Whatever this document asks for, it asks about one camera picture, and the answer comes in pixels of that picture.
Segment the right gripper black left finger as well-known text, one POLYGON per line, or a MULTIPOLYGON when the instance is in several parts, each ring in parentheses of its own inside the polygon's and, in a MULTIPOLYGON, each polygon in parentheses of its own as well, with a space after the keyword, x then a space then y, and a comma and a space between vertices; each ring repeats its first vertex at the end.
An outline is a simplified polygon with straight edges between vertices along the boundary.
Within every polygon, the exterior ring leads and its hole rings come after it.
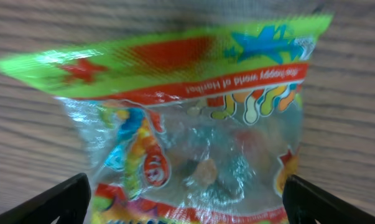
POLYGON ((83 224, 90 198, 88 177, 79 173, 0 214, 0 224, 83 224))

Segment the green Haribo gummy bag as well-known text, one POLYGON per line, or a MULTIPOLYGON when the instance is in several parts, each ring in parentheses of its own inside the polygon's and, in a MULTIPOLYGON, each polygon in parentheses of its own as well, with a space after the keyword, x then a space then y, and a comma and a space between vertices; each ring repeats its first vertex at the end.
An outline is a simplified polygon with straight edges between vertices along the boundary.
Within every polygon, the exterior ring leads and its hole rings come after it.
POLYGON ((93 166, 92 223, 287 223, 302 83, 332 21, 313 14, 18 55, 93 166))

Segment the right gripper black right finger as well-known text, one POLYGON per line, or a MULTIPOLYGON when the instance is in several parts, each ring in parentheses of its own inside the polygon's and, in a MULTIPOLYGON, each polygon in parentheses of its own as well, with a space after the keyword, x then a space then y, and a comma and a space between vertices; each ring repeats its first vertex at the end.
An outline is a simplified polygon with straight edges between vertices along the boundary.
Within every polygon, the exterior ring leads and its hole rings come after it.
POLYGON ((287 178, 282 202, 290 224, 375 224, 375 216, 297 175, 287 178))

